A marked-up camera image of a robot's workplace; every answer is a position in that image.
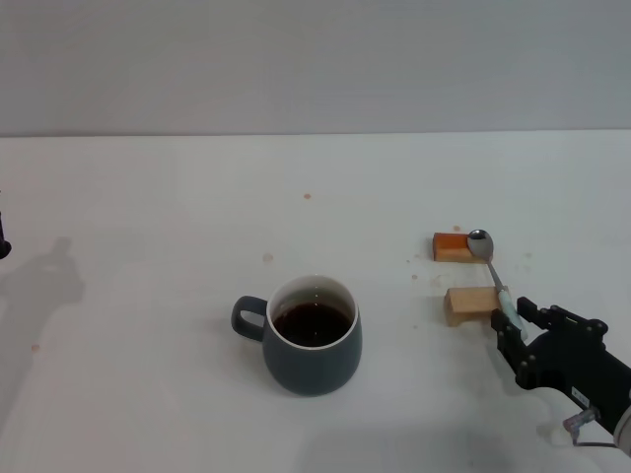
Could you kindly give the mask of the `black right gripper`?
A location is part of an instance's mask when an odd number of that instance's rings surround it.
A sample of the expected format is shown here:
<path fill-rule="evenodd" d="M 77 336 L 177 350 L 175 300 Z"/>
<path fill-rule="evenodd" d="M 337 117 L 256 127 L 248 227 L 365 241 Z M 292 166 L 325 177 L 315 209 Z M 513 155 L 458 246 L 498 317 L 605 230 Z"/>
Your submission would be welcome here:
<path fill-rule="evenodd" d="M 517 312 L 527 322 L 548 331 L 579 330 L 585 336 L 546 332 L 526 345 L 522 333 L 500 309 L 491 316 L 497 349 L 525 390 L 555 389 L 583 409 L 597 408 L 598 423 L 617 426 L 630 407 L 630 368 L 609 354 L 598 337 L 605 323 L 585 319 L 559 305 L 538 307 L 526 297 L 517 299 Z"/>

